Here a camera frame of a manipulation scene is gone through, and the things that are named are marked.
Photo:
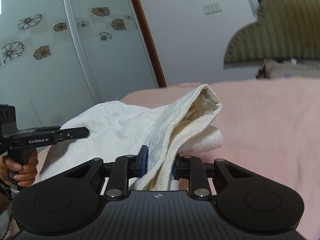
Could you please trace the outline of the person's left hand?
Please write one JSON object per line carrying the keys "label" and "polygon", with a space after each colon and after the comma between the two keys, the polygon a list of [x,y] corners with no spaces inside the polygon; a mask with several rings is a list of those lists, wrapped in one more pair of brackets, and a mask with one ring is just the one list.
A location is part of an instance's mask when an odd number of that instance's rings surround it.
{"label": "person's left hand", "polygon": [[21,187],[31,186],[36,179],[39,163],[37,149],[33,149],[26,164],[21,165],[7,155],[1,155],[1,180],[9,184],[9,171],[17,172],[14,179]]}

